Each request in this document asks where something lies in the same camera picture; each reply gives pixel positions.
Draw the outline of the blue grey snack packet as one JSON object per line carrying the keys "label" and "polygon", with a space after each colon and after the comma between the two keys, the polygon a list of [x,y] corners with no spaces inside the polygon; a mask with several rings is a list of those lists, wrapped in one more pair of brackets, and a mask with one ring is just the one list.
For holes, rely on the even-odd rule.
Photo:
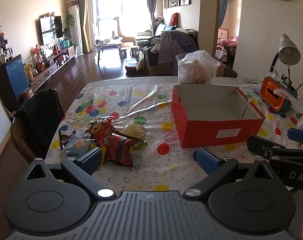
{"label": "blue grey snack packet", "polygon": [[59,131],[60,150],[69,157],[77,159],[96,148],[96,143],[88,138],[76,135],[76,130],[68,134],[65,131]]}

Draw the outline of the red orange chip bag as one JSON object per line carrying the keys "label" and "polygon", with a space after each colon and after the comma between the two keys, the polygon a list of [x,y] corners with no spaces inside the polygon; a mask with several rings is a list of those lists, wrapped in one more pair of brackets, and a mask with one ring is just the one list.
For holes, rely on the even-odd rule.
{"label": "red orange chip bag", "polygon": [[139,138],[124,135],[111,124],[111,119],[90,123],[85,133],[94,139],[103,153],[103,164],[109,162],[126,167],[133,167],[130,147],[140,142]]}

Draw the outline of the pale yellow snack wrapper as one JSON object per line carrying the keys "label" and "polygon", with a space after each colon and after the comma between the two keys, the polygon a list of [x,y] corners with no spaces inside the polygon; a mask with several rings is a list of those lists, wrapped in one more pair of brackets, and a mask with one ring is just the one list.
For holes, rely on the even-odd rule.
{"label": "pale yellow snack wrapper", "polygon": [[133,137],[139,140],[138,143],[132,146],[133,149],[136,150],[139,148],[145,148],[147,146],[147,142],[143,139],[145,135],[143,126],[136,123],[131,123],[125,126],[121,130],[121,133],[126,135],[127,137]]}

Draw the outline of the red cardboard shoe box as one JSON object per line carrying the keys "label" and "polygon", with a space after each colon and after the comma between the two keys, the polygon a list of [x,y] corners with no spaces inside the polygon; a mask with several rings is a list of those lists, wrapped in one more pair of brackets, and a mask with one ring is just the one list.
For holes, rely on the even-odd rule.
{"label": "red cardboard shoe box", "polygon": [[171,112],[182,148],[245,142],[259,132],[265,120],[233,86],[175,85]]}

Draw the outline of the dark chair with black cloth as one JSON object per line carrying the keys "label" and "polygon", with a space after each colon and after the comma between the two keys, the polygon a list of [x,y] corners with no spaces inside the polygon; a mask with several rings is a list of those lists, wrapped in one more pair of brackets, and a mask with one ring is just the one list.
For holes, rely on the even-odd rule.
{"label": "dark chair with black cloth", "polygon": [[18,108],[11,140],[27,163],[35,158],[46,158],[64,116],[58,91],[51,88],[37,92]]}

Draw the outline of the balloon birthday tablecloth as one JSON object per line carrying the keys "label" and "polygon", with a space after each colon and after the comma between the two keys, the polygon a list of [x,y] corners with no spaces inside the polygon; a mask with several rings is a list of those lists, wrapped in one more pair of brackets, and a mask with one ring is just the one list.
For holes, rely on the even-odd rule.
{"label": "balloon birthday tablecloth", "polygon": [[[195,148],[182,149],[171,113],[171,98],[175,84],[165,81],[146,81],[146,84],[111,85],[97,81],[86,85],[77,95],[59,125],[46,162],[55,164],[65,158],[60,150],[58,132],[87,138],[90,121],[111,118],[112,125],[121,131],[126,125],[144,128],[141,142],[130,148],[134,166],[104,164],[92,177],[119,193],[130,191],[183,192],[205,178],[207,174],[193,160]],[[258,136],[287,148],[303,149],[303,145],[289,140],[287,131],[295,128],[301,115],[295,110],[286,117],[271,113],[259,98],[260,85],[239,85],[240,90],[265,115]],[[240,163],[252,163],[256,156],[247,150],[245,142],[209,147],[219,157],[230,156]]]}

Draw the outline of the grey desk lamp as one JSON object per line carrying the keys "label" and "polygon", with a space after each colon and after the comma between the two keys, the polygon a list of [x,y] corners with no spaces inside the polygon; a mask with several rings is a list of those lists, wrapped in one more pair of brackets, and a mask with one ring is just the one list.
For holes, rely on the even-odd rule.
{"label": "grey desk lamp", "polygon": [[279,50],[276,53],[271,67],[270,72],[275,73],[275,66],[277,61],[280,60],[281,63],[285,64],[288,68],[288,80],[289,85],[292,85],[290,78],[290,67],[298,64],[301,60],[301,54],[297,46],[292,42],[290,37],[286,34],[282,34],[280,37]]}

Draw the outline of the clear plastic bag with food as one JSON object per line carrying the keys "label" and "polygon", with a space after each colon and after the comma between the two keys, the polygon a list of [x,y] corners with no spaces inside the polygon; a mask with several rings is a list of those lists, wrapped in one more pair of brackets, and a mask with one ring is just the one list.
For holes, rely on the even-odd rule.
{"label": "clear plastic bag with food", "polygon": [[178,83],[183,84],[211,84],[216,77],[221,62],[213,58],[205,50],[176,56]]}

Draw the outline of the blue panel black cabinet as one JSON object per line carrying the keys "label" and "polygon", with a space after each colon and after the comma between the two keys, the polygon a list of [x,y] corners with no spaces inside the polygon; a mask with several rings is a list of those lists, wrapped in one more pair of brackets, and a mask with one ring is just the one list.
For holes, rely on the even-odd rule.
{"label": "blue panel black cabinet", "polygon": [[0,64],[0,98],[9,112],[14,112],[21,106],[23,103],[21,95],[27,89],[29,82],[21,54]]}

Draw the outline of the wooden tv cabinet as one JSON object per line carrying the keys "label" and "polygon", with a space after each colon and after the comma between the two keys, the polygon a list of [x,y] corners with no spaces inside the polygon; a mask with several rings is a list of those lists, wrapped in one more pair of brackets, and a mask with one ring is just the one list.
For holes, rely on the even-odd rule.
{"label": "wooden tv cabinet", "polygon": [[53,76],[67,63],[75,59],[77,50],[75,45],[60,49],[58,52],[47,58],[44,62],[45,70],[39,72],[33,81],[29,82],[33,91],[38,90],[47,80],[53,80]]}

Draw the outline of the sofa with piled clothes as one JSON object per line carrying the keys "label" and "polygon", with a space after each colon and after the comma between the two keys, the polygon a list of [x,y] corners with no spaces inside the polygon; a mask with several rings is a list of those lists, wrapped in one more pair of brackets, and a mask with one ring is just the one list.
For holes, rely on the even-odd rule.
{"label": "sofa with piled clothes", "polygon": [[176,56],[199,50],[197,32],[160,24],[155,36],[139,51],[136,71],[146,76],[176,76]]}

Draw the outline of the wooden coffee table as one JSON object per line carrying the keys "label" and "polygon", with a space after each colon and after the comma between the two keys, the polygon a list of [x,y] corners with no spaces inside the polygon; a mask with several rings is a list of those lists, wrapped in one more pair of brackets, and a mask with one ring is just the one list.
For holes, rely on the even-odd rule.
{"label": "wooden coffee table", "polygon": [[97,59],[98,59],[98,64],[100,61],[100,54],[104,50],[111,50],[111,49],[118,49],[119,54],[121,55],[121,47],[122,47],[122,39],[117,38],[117,39],[105,39],[105,40],[95,40],[94,46],[97,51]]}

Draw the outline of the flat screen television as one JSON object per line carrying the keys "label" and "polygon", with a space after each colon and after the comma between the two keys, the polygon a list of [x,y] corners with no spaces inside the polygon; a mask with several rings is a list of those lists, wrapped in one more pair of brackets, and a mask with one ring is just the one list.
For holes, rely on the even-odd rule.
{"label": "flat screen television", "polygon": [[48,16],[39,19],[41,41],[43,45],[49,44],[63,37],[61,16]]}

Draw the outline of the white standing air conditioner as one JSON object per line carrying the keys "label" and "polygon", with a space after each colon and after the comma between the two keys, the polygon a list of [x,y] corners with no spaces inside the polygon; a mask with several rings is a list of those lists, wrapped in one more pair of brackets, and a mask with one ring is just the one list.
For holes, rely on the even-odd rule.
{"label": "white standing air conditioner", "polygon": [[77,55],[81,56],[83,52],[83,42],[81,38],[80,10],[79,5],[73,5],[68,8],[68,16],[71,23],[72,43],[75,45]]}

